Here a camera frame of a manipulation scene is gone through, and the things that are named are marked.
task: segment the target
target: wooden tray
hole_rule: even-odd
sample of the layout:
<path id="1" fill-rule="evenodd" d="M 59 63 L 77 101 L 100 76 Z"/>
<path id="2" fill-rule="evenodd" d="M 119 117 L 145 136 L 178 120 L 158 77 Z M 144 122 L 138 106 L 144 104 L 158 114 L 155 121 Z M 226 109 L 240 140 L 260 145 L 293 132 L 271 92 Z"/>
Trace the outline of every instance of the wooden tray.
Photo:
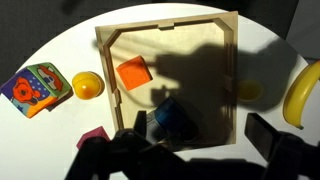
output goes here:
<path id="1" fill-rule="evenodd" d="M 139 110 L 172 96 L 200 135 L 168 147 L 235 143 L 237 27 L 237 12 L 96 27 L 115 129 L 132 128 Z M 127 91 L 115 68 L 138 55 L 153 80 Z"/>

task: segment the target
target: banana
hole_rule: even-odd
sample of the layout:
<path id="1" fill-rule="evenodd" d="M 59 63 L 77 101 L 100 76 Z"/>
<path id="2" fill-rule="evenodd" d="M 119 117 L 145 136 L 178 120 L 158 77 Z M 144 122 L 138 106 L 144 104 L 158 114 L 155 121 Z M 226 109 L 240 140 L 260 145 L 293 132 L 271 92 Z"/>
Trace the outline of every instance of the banana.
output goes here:
<path id="1" fill-rule="evenodd" d="M 311 90 L 320 78 L 320 60 L 305 67 L 291 85 L 283 104 L 287 123 L 303 129 L 301 116 Z"/>

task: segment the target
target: pink cube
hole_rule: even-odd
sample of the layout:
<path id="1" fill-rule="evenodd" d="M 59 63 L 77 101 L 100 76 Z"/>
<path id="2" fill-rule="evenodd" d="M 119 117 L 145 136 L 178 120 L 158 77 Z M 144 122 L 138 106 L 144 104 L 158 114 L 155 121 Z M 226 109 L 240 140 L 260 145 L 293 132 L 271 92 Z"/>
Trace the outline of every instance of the pink cube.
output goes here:
<path id="1" fill-rule="evenodd" d="M 96 129 L 94 129 L 94 130 L 92 130 L 92 131 L 89 131 L 89 132 L 87 132 L 87 133 L 85 133 L 85 134 L 83 134 L 83 135 L 81 136 L 81 138 L 80 138 L 80 140 L 79 140 L 79 142 L 78 142 L 78 144 L 77 144 L 78 149 L 81 148 L 83 142 L 84 142 L 86 139 L 91 138 L 91 137 L 97 137 L 97 136 L 103 137 L 103 138 L 105 138 L 107 141 L 110 141 L 110 138 L 108 137 L 106 131 L 103 129 L 102 126 L 100 126 L 100 127 L 96 128 Z"/>

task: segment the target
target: orange cube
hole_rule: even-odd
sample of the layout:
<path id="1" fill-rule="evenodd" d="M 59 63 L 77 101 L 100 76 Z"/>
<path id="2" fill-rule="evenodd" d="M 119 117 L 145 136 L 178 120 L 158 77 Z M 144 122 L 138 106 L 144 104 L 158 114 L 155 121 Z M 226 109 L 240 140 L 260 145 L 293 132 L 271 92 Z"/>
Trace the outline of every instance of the orange cube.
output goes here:
<path id="1" fill-rule="evenodd" d="M 120 64 L 116 69 L 128 91 L 152 80 L 149 69 L 141 56 Z"/>

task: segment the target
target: white table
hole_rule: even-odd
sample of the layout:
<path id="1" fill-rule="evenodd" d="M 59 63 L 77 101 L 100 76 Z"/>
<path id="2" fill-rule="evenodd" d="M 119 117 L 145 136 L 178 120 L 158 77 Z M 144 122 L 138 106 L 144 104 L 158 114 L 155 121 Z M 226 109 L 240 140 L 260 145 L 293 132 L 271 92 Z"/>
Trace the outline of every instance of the white table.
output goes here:
<path id="1" fill-rule="evenodd" d="M 22 67 L 50 61 L 69 82 L 80 71 L 93 71 L 103 77 L 94 27 L 218 12 L 223 11 L 190 4 L 150 4 L 116 10 L 87 20 L 60 34 L 39 49 Z M 285 91 L 307 65 L 276 34 L 244 17 L 239 17 L 238 39 L 239 78 L 260 78 L 266 85 L 266 97 L 276 91 L 270 85 L 276 86 L 279 82 L 284 82 L 287 84 L 283 89 Z M 320 117 L 317 109 L 320 107 L 319 94 L 318 83 L 305 106 L 303 131 L 284 121 L 283 96 L 279 96 L 278 103 L 270 102 L 260 110 L 238 105 L 236 144 L 177 154 L 185 160 L 192 157 L 245 158 L 266 165 L 244 136 L 246 115 L 252 111 L 259 112 L 275 128 L 299 135 L 306 142 L 315 145 L 320 140 L 320 121 L 317 120 Z M 1 95 L 0 179 L 63 179 L 78 152 L 76 144 L 83 133 L 102 125 L 110 137 L 114 136 L 108 102 L 106 91 L 90 101 L 82 101 L 73 96 L 53 111 L 44 110 L 34 118 L 27 119 Z"/>

